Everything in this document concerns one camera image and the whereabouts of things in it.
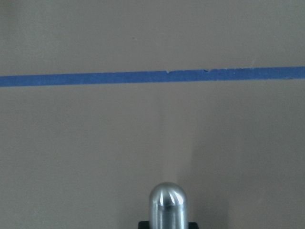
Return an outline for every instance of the black base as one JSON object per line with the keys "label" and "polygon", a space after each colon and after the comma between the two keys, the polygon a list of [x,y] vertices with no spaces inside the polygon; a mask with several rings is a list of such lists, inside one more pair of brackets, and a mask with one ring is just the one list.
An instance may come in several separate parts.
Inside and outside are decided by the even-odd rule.
{"label": "black base", "polygon": [[[149,229],[148,221],[140,221],[138,224],[138,229]],[[189,229],[199,229],[197,223],[189,223]]]}

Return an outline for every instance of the blue tape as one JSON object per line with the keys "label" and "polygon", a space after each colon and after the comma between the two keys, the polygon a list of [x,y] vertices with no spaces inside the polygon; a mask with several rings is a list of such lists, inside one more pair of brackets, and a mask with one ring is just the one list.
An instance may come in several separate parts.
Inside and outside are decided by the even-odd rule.
{"label": "blue tape", "polygon": [[77,73],[0,77],[0,87],[103,83],[161,83],[227,80],[304,79],[305,67],[182,70],[124,73]]}

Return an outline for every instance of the shiny metal dome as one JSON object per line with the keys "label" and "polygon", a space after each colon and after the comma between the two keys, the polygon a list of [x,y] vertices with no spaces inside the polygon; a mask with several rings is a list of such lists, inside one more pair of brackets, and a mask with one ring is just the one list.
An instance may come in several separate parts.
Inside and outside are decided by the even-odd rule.
{"label": "shiny metal dome", "polygon": [[188,229],[186,194],[177,184],[157,185],[150,194],[149,203],[150,229]]}

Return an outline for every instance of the gray floor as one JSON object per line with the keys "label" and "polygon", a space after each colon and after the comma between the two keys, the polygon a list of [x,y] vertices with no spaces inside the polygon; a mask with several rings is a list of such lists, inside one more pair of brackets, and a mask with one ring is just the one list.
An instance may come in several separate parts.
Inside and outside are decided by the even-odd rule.
{"label": "gray floor", "polygon": [[[305,2],[0,0],[0,75],[304,66]],[[0,227],[305,228],[305,81],[0,88]]]}

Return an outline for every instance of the painter's tape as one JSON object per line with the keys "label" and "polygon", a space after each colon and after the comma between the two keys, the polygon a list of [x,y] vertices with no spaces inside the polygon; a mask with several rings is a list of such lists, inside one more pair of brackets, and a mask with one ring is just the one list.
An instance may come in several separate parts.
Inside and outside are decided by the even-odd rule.
{"label": "painter's tape", "polygon": [[305,67],[182,70],[123,73],[77,73],[0,77],[1,87],[103,83],[164,83],[191,81],[304,79]]}

